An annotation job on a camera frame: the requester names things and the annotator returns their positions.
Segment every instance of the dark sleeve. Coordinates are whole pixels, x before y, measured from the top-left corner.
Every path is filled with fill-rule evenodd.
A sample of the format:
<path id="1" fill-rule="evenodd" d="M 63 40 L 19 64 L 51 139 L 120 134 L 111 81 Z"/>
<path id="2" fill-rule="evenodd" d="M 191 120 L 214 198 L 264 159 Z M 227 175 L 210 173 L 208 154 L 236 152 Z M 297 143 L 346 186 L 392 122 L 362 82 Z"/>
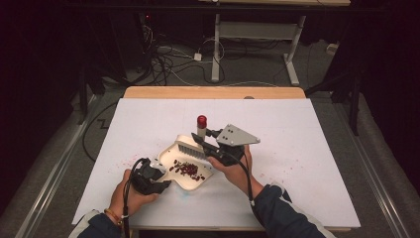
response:
<path id="1" fill-rule="evenodd" d="M 100 213 L 89 220 L 89 226 L 79 235 L 79 238 L 120 238 L 121 231 L 107 215 Z"/>
<path id="2" fill-rule="evenodd" d="M 255 212 L 268 237 L 334 237 L 319 221 L 287 199 L 287 192 L 277 185 L 266 185 L 256 197 Z"/>

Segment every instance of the person's left hand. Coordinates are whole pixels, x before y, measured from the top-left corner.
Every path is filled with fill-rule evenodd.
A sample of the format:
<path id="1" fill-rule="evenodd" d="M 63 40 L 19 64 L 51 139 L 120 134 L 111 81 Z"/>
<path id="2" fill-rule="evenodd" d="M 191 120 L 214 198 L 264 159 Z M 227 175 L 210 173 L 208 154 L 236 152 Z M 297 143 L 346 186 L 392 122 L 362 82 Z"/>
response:
<path id="1" fill-rule="evenodd" d="M 109 205 L 109 209 L 111 209 L 118 217 L 121 217 L 123 214 L 123 206 L 124 206 L 124 185 L 126 184 L 127 180 L 130 177 L 131 170 L 125 170 L 123 180 L 118 183 L 117 187 L 112 193 L 111 203 Z M 130 192 L 128 197 L 128 207 L 129 207 L 129 216 L 135 214 L 144 204 L 150 203 L 158 199 L 158 194 L 153 193 L 150 195 L 143 195 L 138 193 L 132 186 L 130 186 Z M 118 221 L 115 221 L 114 217 L 108 215 L 110 219 L 117 224 Z"/>

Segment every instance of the cable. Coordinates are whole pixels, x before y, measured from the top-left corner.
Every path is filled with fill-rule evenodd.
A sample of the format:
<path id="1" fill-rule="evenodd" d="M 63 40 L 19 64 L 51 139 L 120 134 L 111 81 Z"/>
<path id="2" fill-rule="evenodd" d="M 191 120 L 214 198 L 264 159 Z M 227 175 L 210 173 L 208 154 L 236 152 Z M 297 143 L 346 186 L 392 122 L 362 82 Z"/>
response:
<path id="1" fill-rule="evenodd" d="M 253 214 L 256 217 L 257 221 L 263 226 L 263 221 L 261 220 L 261 218 L 259 217 L 259 215 L 257 214 L 257 212 L 255 210 L 255 205 L 256 204 L 254 202 L 253 188 L 252 188 L 252 185 L 251 185 L 251 176 L 250 176 L 250 171 L 249 171 L 247 155 L 244 153 L 245 161 L 247 162 L 247 167 L 245 167 L 244 164 L 240 160 L 235 158 L 232 154 L 230 154 L 230 153 L 225 153 L 225 154 L 228 155 L 229 157 L 231 157 L 232 159 L 234 159 L 236 162 L 238 162 L 238 164 L 241 166 L 242 170 L 244 170 L 244 173 L 247 176 L 248 199 L 250 201 L 251 210 L 253 211 Z"/>
<path id="2" fill-rule="evenodd" d="M 86 145 L 85 145 L 85 139 L 86 139 L 86 134 L 87 134 L 87 131 L 89 130 L 89 128 L 90 128 L 90 126 L 92 126 L 92 124 L 93 124 L 93 122 L 95 122 L 96 121 L 96 119 L 102 114 L 102 113 L 104 113 L 106 110 L 108 110 L 110 107 L 112 107 L 112 106 L 114 106 L 114 105 L 117 105 L 118 104 L 118 101 L 117 102 L 114 102 L 114 103 L 112 103 L 112 104 L 110 104 L 110 105 L 108 105 L 107 107 L 105 107 L 104 109 L 102 109 L 90 122 L 89 122 L 89 124 L 87 125 L 87 128 L 86 128 L 86 130 L 83 132 L 83 136 L 82 136 L 82 139 L 81 139 L 81 144 L 82 144 L 82 147 L 83 147 L 83 151 L 84 151 L 84 153 L 86 154 L 86 156 L 89 158 L 89 160 L 91 160 L 93 163 L 95 163 L 96 162 L 96 160 L 95 159 L 93 159 L 93 157 L 89 154 L 89 152 L 87 151 L 87 148 L 86 148 Z"/>
<path id="3" fill-rule="evenodd" d="M 133 174 L 134 174 L 134 170 L 136 169 L 137 165 L 139 164 L 141 160 L 137 160 L 134 165 L 133 168 L 130 172 L 130 176 L 129 179 L 126 181 L 126 184 L 124 184 L 124 193 L 123 193 L 123 202 L 124 202 L 124 206 L 123 206 L 123 228 L 124 228 L 124 234 L 125 236 L 128 238 L 130 237 L 130 223 L 129 223 L 129 207 L 128 207 L 128 199 L 129 199 L 129 192 L 130 192 L 130 186 L 131 186 L 131 181 L 133 178 Z"/>

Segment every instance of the wooden table edge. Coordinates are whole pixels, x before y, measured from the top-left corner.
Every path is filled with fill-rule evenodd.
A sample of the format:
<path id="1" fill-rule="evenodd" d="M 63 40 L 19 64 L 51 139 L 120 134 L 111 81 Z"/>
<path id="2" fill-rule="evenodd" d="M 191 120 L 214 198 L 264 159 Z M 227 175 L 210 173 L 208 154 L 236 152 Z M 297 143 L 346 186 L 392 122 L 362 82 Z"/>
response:
<path id="1" fill-rule="evenodd" d="M 300 87 L 132 86 L 124 98 L 156 99 L 303 99 Z"/>

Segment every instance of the person's right hand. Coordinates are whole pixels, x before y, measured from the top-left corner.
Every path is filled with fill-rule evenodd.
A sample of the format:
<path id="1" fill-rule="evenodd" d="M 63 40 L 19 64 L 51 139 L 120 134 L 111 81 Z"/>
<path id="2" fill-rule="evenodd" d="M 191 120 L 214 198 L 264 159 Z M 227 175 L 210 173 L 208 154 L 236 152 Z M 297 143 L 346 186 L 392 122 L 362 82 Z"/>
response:
<path id="1" fill-rule="evenodd" d="M 225 167 L 220 163 L 216 158 L 209 157 L 208 161 L 210 164 L 218 171 L 225 174 L 226 179 L 231 182 L 233 185 L 237 186 L 242 192 L 248 195 L 248 178 L 244 169 L 238 164 Z M 251 179 L 251 187 L 253 189 L 253 198 L 256 197 L 263 186 L 253 177 L 252 168 L 253 168 L 253 157 L 250 152 L 250 146 L 245 146 L 245 154 L 241 157 L 241 163 L 248 169 Z"/>

